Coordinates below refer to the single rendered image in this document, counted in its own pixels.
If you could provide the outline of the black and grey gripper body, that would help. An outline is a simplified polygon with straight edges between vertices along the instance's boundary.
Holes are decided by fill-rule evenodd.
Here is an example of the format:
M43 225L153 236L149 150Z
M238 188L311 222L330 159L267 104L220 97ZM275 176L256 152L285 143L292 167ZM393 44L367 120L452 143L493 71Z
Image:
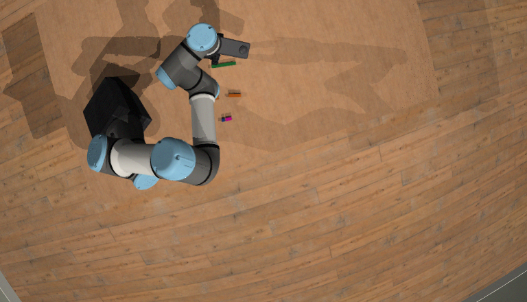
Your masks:
M208 55L208 56L205 56L204 58L207 58L207 59L210 59L210 60L213 60L213 61L218 61L219 58L220 58L220 54L217 54L222 46L222 41L221 41L221 38L220 37L223 37L221 34L218 34L218 37L220 39L220 46L218 48L218 50L214 53L214 54L211 54L211 55ZM216 56L216 57L215 57Z

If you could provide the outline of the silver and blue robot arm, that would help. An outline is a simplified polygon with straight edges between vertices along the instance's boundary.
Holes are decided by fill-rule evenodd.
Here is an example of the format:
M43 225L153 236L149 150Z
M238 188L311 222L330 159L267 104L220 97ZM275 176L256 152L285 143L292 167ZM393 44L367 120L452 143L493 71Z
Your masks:
M173 137L146 144L139 118L122 115L110 123L106 134L92 138L87 152L92 170L129 179L140 190L152 187L159 179L203 186L215 178L220 147L213 103L220 86L197 64L218 50L217 36L208 23L193 25L155 72L169 90L179 86L189 93L193 145Z

